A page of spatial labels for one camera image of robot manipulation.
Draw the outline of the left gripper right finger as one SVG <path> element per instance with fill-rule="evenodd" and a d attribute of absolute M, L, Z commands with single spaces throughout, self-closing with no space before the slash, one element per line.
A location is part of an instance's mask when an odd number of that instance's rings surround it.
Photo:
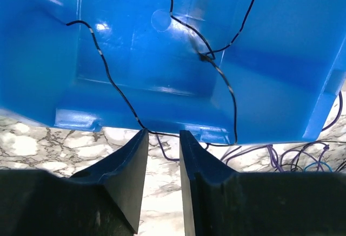
<path fill-rule="evenodd" d="M 186 235 L 345 235 L 345 175 L 240 173 L 179 134 Z"/>

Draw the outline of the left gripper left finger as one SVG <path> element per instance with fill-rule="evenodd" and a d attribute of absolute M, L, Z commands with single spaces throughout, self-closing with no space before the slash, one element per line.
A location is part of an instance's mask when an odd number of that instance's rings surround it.
<path fill-rule="evenodd" d="M 1 170 L 1 235 L 134 235 L 144 189 L 148 131 L 69 178 L 42 169 Z"/>

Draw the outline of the blue bin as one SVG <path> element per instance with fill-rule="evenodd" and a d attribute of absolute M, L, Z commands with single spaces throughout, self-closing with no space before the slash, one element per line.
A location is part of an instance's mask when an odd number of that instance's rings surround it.
<path fill-rule="evenodd" d="M 315 140 L 345 80 L 345 0 L 1 0 L 1 114 L 201 142 Z"/>

